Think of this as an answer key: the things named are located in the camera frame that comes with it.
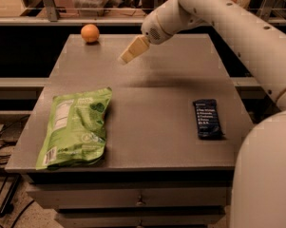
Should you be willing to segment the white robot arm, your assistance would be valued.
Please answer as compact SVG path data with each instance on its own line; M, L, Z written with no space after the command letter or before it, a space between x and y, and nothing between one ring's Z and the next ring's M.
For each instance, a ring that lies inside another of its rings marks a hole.
M249 132L238 152L230 228L286 228L286 34L234 0L168 0L144 20L121 54L128 63L181 30L211 25L250 75L235 86L263 89L278 113Z

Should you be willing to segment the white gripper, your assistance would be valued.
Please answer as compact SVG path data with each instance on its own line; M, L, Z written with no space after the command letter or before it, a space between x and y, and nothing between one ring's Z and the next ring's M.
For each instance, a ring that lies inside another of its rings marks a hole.
M136 36L119 57L123 65L142 55L150 43L159 45L174 36L180 28L178 15L168 8L157 8L143 20L143 35Z

